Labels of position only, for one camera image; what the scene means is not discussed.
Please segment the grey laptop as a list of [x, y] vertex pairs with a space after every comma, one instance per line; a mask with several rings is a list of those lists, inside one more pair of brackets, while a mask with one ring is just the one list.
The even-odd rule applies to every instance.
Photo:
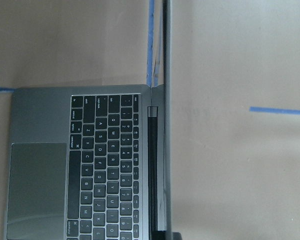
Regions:
[[172, 230], [171, 1], [163, 84], [18, 88], [6, 240], [180, 240]]

